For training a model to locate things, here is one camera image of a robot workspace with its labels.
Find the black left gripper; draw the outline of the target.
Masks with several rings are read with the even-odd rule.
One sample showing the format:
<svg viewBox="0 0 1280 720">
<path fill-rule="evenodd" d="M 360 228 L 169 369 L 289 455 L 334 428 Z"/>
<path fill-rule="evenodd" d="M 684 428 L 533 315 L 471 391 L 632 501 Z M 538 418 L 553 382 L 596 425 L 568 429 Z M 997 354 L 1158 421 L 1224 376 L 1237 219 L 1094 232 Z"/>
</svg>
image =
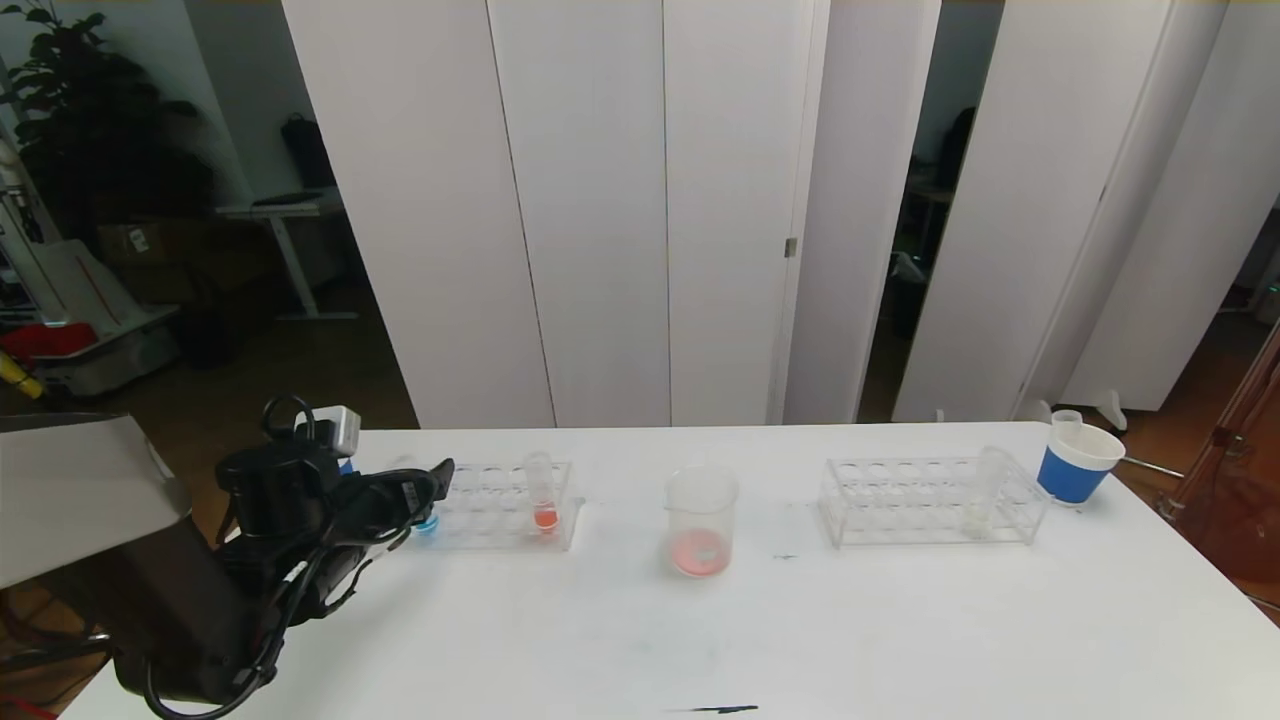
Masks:
<svg viewBox="0 0 1280 720">
<path fill-rule="evenodd" d="M 342 475 L 329 496 L 329 541 L 387 543 L 394 539 L 424 520 L 434 502 L 447 498 L 453 475 L 452 457 L 445 457 L 430 471 L 352 471 Z"/>
</svg>

